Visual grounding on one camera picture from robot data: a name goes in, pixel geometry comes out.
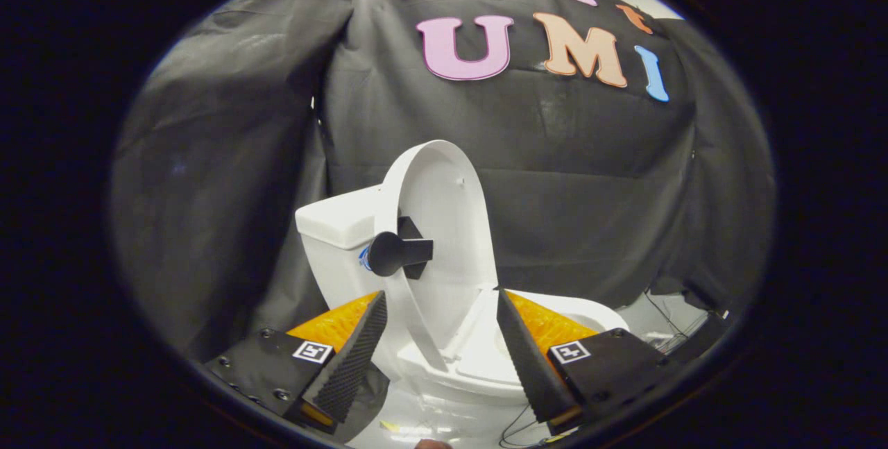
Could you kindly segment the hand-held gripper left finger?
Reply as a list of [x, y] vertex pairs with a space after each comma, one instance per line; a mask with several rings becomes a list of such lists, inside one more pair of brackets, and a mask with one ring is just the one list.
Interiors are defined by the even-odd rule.
[[387, 316], [386, 294], [374, 291], [286, 332], [264, 327], [203, 366], [275, 415], [333, 434], [349, 417]]

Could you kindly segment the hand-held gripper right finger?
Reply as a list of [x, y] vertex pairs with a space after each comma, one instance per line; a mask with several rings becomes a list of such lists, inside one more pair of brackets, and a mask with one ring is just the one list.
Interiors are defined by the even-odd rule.
[[553, 435], [634, 407], [672, 378], [672, 358], [622, 327], [596, 332], [513, 291], [497, 323], [521, 388]]

